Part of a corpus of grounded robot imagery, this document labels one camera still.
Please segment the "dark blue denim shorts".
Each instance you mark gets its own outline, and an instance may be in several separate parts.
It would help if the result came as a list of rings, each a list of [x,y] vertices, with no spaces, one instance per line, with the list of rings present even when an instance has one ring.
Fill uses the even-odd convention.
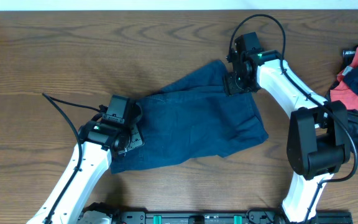
[[[227,157],[268,139],[250,93],[227,96],[225,64],[215,60],[138,100],[144,145],[112,161],[111,172],[146,170],[188,159]]]

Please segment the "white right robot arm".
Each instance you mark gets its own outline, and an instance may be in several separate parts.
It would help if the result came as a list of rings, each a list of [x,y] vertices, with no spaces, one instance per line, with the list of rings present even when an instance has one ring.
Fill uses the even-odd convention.
[[[264,89],[290,119],[287,157],[293,177],[277,223],[318,223],[316,205],[328,183],[344,182],[335,173],[355,149],[347,130],[347,112],[304,84],[276,50],[230,50],[233,71],[224,78],[227,95]]]

